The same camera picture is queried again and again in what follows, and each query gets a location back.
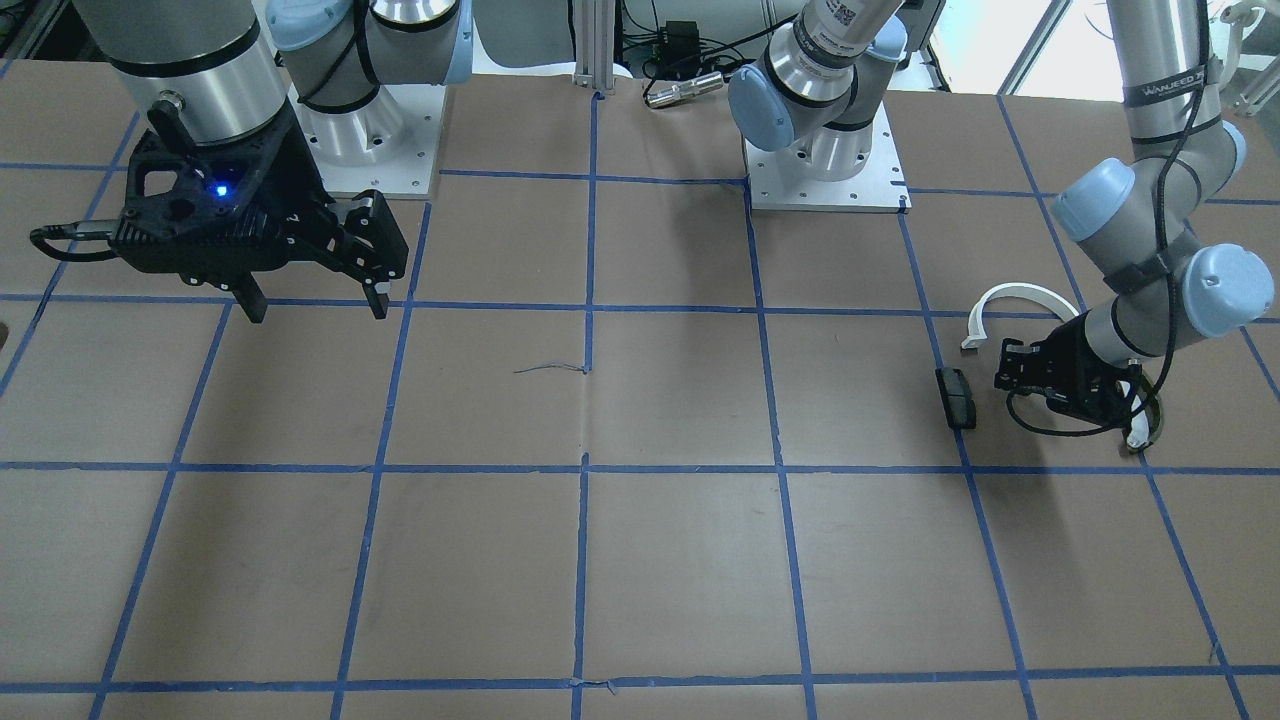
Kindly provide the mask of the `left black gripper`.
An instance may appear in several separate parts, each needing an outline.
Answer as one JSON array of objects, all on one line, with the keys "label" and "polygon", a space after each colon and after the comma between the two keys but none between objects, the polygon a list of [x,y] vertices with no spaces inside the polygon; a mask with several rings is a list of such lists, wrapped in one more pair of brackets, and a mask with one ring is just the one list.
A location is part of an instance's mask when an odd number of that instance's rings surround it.
[{"label": "left black gripper", "polygon": [[1085,340],[1085,320],[1074,318],[1046,338],[1006,338],[995,387],[1012,395],[1041,395],[1048,410],[1082,421],[1120,421],[1134,409],[1120,383],[1133,373],[1097,356]]}]

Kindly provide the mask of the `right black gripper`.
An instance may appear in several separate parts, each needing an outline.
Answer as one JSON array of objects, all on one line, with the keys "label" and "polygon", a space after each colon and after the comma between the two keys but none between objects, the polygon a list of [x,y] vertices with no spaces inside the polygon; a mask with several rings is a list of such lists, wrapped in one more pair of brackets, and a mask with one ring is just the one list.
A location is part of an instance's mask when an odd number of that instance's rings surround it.
[{"label": "right black gripper", "polygon": [[197,145],[173,105],[152,105],[147,119],[108,241],[116,256],[138,272],[232,286],[251,323],[262,323],[269,305],[247,274],[294,261],[334,270],[338,261],[372,315],[387,318],[407,241],[384,193],[332,202],[292,106],[212,145]]}]

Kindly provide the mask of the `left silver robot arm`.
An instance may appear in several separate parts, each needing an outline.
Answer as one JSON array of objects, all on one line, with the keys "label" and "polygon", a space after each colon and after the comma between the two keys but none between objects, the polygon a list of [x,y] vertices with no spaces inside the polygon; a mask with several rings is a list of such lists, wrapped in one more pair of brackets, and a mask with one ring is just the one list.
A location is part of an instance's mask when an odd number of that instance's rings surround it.
[{"label": "left silver robot arm", "polygon": [[[744,138],[783,151],[819,135],[858,132],[887,79],[873,60],[901,58],[896,1],[809,1],[737,69],[730,108]],[[1203,247],[1188,217],[1242,169],[1247,142],[1221,117],[1220,60],[1202,1],[1111,1],[1133,161],[1102,160],[1062,191],[1052,214],[1114,296],[1044,340],[1005,340],[995,386],[1096,430],[1137,415],[1162,382],[1139,384],[1144,361],[1262,316],[1275,297],[1265,261],[1236,243]]]}]

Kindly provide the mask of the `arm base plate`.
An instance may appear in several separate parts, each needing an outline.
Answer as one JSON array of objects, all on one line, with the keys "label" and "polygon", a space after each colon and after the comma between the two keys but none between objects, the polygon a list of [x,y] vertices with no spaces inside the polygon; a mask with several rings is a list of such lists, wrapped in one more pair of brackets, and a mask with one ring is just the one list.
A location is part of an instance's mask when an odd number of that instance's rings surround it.
[{"label": "arm base plate", "polygon": [[376,190],[387,199],[425,200],[436,177],[445,86],[393,85],[346,114],[315,111],[288,97],[306,143],[334,197]]},{"label": "arm base plate", "polygon": [[820,127],[774,152],[744,140],[742,151],[758,210],[897,213],[911,206],[883,105],[860,129]]}]

